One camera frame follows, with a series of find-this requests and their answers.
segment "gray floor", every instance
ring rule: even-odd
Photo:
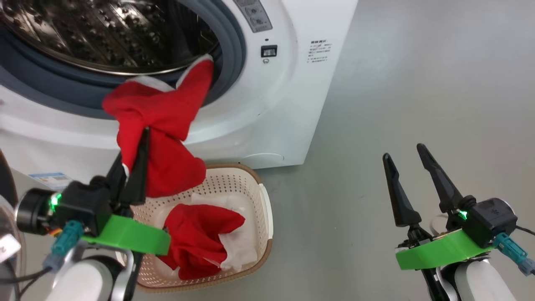
[[[396,264],[406,229],[394,226],[381,163],[390,152],[428,224],[440,212],[418,142],[462,193],[504,198],[535,229],[534,9],[530,0],[361,0],[306,163],[259,172],[275,224],[267,263],[228,284],[135,300],[428,300],[420,273]],[[533,237],[513,237],[535,252]],[[37,269],[44,251],[32,241]],[[518,300],[533,299],[533,276],[499,253],[492,262]],[[39,282],[25,301],[46,289]]]

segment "green strip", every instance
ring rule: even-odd
[[[124,216],[112,215],[98,237],[84,236],[91,244],[101,244],[145,254],[167,255],[171,236]]]
[[[425,245],[398,252],[396,258],[403,270],[427,269],[467,260],[493,248],[481,249],[463,230],[458,230]]]

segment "green led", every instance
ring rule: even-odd
[[[59,201],[62,199],[62,194],[58,193],[56,195],[53,195],[50,199],[50,208],[52,211],[56,211],[56,206],[58,206]]]
[[[464,220],[467,220],[468,212],[466,211],[459,211],[459,216],[462,217]]]

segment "teal connector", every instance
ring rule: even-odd
[[[43,268],[50,267],[57,272],[63,265],[63,259],[83,236],[83,225],[77,221],[68,221],[63,232],[52,245],[52,253],[43,262]]]
[[[535,272],[535,262],[528,258],[528,254],[505,233],[500,233],[494,239],[493,245],[505,256],[509,257],[524,275]]]

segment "brown basket rim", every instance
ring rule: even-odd
[[[251,168],[249,168],[249,167],[247,167],[247,166],[245,166],[243,164],[225,163],[225,164],[209,164],[209,165],[207,165],[207,169],[218,169],[218,168],[238,168],[238,169],[244,170],[247,173],[249,173],[256,180],[257,184],[262,184],[262,181],[260,180],[260,177],[258,176],[258,174],[254,170],[252,170]],[[167,287],[167,288],[146,287],[145,285],[140,284],[138,282],[137,285],[136,285],[136,288],[141,290],[141,291],[148,292],[148,293],[151,293],[151,294],[164,294],[164,293],[168,293],[168,292],[197,290],[197,289],[207,288],[207,287],[211,287],[213,285],[218,285],[218,284],[221,284],[221,283],[233,281],[233,280],[236,280],[236,279],[240,279],[240,278],[248,276],[248,275],[256,272],[258,269],[260,269],[260,267],[268,260],[269,254],[271,253],[271,245],[272,245],[272,243],[273,243],[273,239],[268,239],[267,240],[266,250],[264,251],[264,254],[262,255],[262,258],[260,258],[260,260],[254,266],[252,266],[252,267],[250,267],[250,268],[248,268],[246,270],[243,270],[243,271],[241,271],[239,273],[236,273],[236,274],[233,274],[233,275],[230,275],[230,276],[227,276],[227,277],[223,277],[221,279],[212,280],[212,281],[203,282],[203,283],[181,285],[181,286]]]

